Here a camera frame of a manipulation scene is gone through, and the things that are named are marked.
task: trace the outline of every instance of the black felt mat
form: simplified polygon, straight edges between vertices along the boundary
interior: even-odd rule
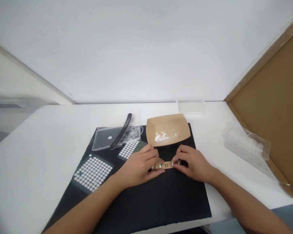
[[[146,127],[143,127],[141,140],[147,142]],[[190,124],[189,127],[191,137],[176,144],[157,147],[164,161],[170,161],[175,156],[180,144],[195,148]],[[94,135],[82,160],[93,153],[91,148]],[[125,163],[117,157],[120,150],[121,147],[95,152],[115,165],[110,176]],[[45,230],[86,196],[85,192],[70,183]],[[194,181],[176,169],[168,169],[147,183],[124,190],[108,208],[93,233],[127,234],[211,216],[204,183]]]

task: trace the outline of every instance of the clear plastic container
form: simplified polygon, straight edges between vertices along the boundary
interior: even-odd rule
[[[178,112],[180,114],[205,114],[205,101],[196,97],[177,97]]]
[[[270,142],[230,122],[223,131],[225,147],[256,167],[275,181],[275,177],[266,161],[269,160]]]
[[[94,140],[93,140],[92,151],[107,149],[111,146],[111,144],[115,141],[117,136],[120,134],[125,124],[127,115],[121,115],[121,116],[123,116],[122,118],[123,123],[116,123],[116,124],[110,125],[109,127],[97,128],[97,131],[95,133]],[[122,139],[117,144],[117,147],[121,146],[122,144],[126,144],[128,142],[141,139],[143,128],[140,126],[140,122],[141,122],[140,113],[139,112],[132,113],[132,118],[129,123],[129,126],[125,134],[123,135]]]

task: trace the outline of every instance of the cardboard panel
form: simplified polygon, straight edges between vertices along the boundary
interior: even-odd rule
[[[164,115],[148,119],[146,122],[147,142],[154,147],[183,141],[191,136],[189,125],[183,114]]]
[[[293,189],[293,37],[231,104],[252,132],[271,143],[270,157]]]
[[[249,70],[243,79],[228,94],[224,101],[230,102],[231,99],[262,69],[263,66],[291,39],[293,36],[293,22],[284,33],[270,46],[266,53]]]

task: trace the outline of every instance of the clear plastic lid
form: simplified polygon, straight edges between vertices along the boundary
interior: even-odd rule
[[[102,149],[107,149],[115,141],[117,136],[120,134],[121,130],[124,127],[126,121],[126,115],[123,115],[123,123],[112,124],[109,127],[97,128],[97,131],[94,136],[94,141],[92,145],[93,151],[98,151]],[[140,113],[132,113],[132,118],[129,123],[129,126],[121,138],[120,142],[117,144],[117,147],[122,144],[126,144],[131,141],[140,140],[143,128],[140,126]]]

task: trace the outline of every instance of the white container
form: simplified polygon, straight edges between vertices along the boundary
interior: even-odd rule
[[[177,97],[180,114],[205,115],[205,101],[197,97]]]

